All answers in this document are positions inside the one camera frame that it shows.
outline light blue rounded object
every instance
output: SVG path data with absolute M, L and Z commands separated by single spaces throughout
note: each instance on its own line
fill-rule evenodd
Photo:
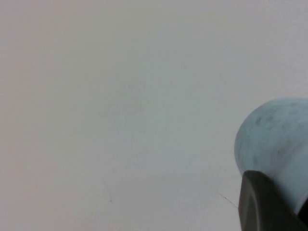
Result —
M 241 174 L 265 173 L 298 214 L 308 198 L 308 99 L 276 99 L 258 107 L 241 125 L 234 153 Z

